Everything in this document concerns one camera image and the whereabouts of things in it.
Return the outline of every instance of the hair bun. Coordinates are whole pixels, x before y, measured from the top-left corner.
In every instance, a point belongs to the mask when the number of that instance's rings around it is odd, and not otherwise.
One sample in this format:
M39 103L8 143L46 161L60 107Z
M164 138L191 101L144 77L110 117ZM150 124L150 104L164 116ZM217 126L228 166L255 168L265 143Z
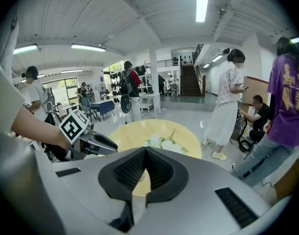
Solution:
M231 52L231 48L226 48L223 50L223 55L229 55L229 53Z

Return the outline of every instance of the purple t-shirt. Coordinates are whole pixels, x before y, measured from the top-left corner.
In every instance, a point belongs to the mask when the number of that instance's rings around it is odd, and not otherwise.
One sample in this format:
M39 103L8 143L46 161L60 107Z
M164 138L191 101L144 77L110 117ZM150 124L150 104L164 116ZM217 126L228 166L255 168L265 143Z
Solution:
M276 96L276 112L269 138L282 145L299 145L299 67L287 55L275 59L268 92Z

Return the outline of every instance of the staircase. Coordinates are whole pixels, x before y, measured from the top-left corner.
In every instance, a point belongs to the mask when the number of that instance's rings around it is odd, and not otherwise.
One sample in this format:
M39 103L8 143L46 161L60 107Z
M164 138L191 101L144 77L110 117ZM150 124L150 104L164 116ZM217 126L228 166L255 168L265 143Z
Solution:
M202 96L198 85L196 73L192 65L183 66L183 78L181 80L182 95Z

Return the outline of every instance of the hand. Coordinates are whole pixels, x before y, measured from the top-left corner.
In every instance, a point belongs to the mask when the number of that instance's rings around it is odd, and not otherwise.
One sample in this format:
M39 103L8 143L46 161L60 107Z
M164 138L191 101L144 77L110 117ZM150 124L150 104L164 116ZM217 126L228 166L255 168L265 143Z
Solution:
M263 131L265 133L268 133L270 131L271 128L271 122L266 122L266 124L263 126Z
M57 135L56 143L58 146L60 146L61 148L64 148L65 150L71 150L70 142L67 140L65 135L62 134L61 131L59 131L59 133Z

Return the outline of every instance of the red shirt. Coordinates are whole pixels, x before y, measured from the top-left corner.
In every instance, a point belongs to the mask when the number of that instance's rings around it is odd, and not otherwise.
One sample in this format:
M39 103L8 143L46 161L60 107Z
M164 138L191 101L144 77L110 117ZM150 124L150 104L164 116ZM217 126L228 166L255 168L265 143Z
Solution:
M133 77L133 79L134 79L137 86L141 84L139 76L134 70L131 71L131 76Z

